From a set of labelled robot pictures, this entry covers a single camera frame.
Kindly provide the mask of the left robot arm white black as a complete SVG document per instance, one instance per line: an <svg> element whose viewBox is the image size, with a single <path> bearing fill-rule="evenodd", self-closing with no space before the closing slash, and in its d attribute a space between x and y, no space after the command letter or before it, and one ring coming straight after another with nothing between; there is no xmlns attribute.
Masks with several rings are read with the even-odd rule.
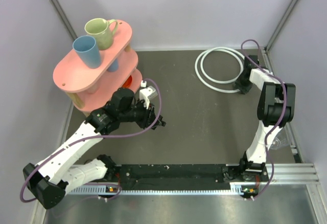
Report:
<svg viewBox="0 0 327 224"><path fill-rule="evenodd" d="M74 189L94 180L111 181L116 174L115 163L100 155L83 166L74 166L94 145L109 138L121 123L135 122L143 131L165 126L160 114L155 114L151 99L160 92L152 86L139 92L139 99L128 88L119 88L102 107L93 110L77 131L55 152L37 164L23 168L23 189L29 189L45 209L51 209Z"/></svg>

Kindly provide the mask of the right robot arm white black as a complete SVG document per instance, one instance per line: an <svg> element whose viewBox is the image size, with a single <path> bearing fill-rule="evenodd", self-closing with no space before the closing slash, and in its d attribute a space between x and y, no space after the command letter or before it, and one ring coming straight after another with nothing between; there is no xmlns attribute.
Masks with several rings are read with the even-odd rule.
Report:
<svg viewBox="0 0 327 224"><path fill-rule="evenodd" d="M244 58L243 71L235 82L235 88L246 94L254 85L261 91L256 112L259 125L239 162L238 173L245 181L264 172L267 153L275 137L293 120L295 112L295 84L280 82L259 65L256 55L250 55Z"/></svg>

